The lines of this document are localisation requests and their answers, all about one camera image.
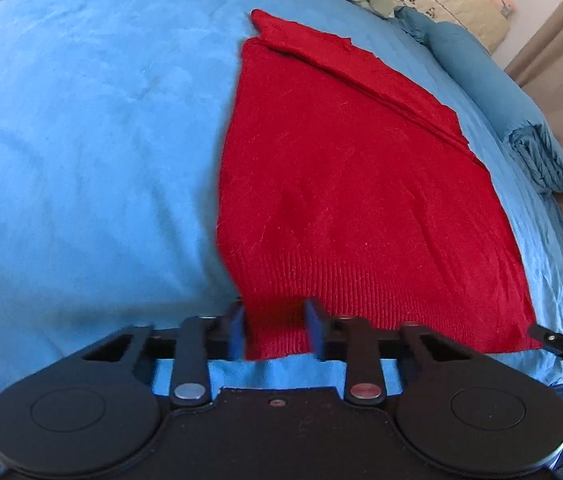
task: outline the folded blanket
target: folded blanket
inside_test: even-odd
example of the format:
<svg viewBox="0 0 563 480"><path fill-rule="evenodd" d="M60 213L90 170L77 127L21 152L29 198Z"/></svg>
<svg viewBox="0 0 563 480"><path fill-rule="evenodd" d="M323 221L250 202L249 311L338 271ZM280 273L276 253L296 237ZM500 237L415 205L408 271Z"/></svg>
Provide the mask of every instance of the folded blanket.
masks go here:
<svg viewBox="0 0 563 480"><path fill-rule="evenodd" d="M218 219L250 357L308 350L307 296L482 352L535 348L519 249L455 112L350 39L252 19Z"/></svg>
<svg viewBox="0 0 563 480"><path fill-rule="evenodd" d="M465 28L435 23L409 7L397 9L395 16L479 106L535 190L563 192L562 147L541 110L481 43Z"/></svg>

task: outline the red sweater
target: red sweater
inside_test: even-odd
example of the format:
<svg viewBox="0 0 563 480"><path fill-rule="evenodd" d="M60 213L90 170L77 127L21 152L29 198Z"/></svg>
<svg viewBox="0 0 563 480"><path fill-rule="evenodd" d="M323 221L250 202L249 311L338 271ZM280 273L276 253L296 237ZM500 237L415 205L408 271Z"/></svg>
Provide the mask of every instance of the red sweater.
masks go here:
<svg viewBox="0 0 563 480"><path fill-rule="evenodd" d="M307 296L482 352L536 348L519 249L455 112L348 38L252 20L218 219L249 357L308 351Z"/></svg>

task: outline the metal screw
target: metal screw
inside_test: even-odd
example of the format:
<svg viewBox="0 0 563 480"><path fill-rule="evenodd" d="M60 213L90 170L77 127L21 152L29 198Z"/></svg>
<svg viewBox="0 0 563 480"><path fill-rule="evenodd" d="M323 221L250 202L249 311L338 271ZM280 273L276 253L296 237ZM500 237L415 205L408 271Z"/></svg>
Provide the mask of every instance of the metal screw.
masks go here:
<svg viewBox="0 0 563 480"><path fill-rule="evenodd" d="M351 395L361 400L377 399L381 395L381 388L372 383L359 383L351 388Z"/></svg>
<svg viewBox="0 0 563 480"><path fill-rule="evenodd" d="M182 400L199 400L206 393L206 388L197 383L184 383L175 388L174 394Z"/></svg>

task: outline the blue bedsheet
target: blue bedsheet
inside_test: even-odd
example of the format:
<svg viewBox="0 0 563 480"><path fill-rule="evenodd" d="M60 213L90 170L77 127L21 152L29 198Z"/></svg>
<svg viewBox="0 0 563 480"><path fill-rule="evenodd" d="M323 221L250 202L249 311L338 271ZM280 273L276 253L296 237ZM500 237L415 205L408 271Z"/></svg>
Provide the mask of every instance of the blue bedsheet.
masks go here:
<svg viewBox="0 0 563 480"><path fill-rule="evenodd" d="M214 245L216 180L255 7L352 38L457 111L511 220L538 321L563 332L563 258L541 200L399 26L344 0L5 0L0 390L126 324L173 326L236 296ZM501 359L563 382L545 352ZM293 356L212 373L215 386L281 387L340 384L342 370Z"/></svg>

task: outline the black plastic gripper base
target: black plastic gripper base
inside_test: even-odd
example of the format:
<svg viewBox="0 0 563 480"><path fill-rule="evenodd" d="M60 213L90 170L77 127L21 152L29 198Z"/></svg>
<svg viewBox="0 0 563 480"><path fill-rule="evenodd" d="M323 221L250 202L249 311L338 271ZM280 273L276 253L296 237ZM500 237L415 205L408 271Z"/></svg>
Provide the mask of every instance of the black plastic gripper base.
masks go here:
<svg viewBox="0 0 563 480"><path fill-rule="evenodd" d="M179 329L130 327L0 394L3 480L554 478L563 402L549 388L424 326L377 330L306 300L334 388L236 390L210 398L207 361L237 359L243 307ZM150 385L175 358L167 397ZM380 359L398 362L390 396Z"/></svg>

